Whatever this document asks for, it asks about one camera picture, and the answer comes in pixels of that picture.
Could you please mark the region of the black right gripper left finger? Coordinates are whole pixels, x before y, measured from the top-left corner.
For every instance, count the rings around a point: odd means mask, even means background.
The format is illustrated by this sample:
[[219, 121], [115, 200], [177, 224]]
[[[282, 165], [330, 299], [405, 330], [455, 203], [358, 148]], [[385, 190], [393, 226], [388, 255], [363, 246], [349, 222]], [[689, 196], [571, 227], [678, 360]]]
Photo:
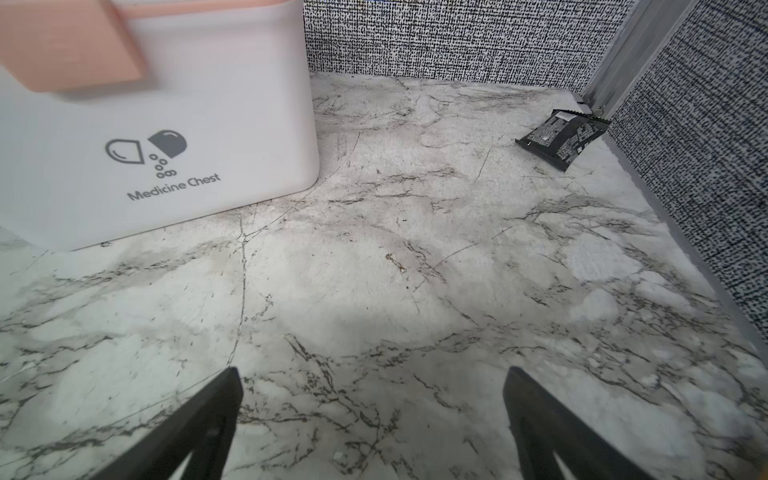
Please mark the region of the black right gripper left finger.
[[220, 479], [236, 431], [243, 386], [238, 369], [223, 370], [97, 479]]

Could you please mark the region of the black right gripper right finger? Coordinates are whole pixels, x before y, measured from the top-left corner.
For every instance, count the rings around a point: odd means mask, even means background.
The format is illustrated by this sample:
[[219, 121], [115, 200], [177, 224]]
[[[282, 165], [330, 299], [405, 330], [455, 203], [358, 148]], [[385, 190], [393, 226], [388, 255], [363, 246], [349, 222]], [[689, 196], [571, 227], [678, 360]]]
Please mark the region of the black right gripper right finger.
[[576, 479], [649, 479], [519, 367], [511, 367], [503, 399], [525, 479], [562, 479], [564, 463]]

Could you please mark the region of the white pink medicine chest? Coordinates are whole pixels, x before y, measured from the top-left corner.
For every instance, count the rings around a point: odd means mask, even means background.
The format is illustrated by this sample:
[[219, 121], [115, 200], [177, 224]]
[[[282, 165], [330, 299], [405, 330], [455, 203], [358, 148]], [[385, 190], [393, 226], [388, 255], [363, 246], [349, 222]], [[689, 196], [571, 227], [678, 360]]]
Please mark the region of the white pink medicine chest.
[[299, 1], [5, 1], [1, 224], [75, 250], [308, 189]]

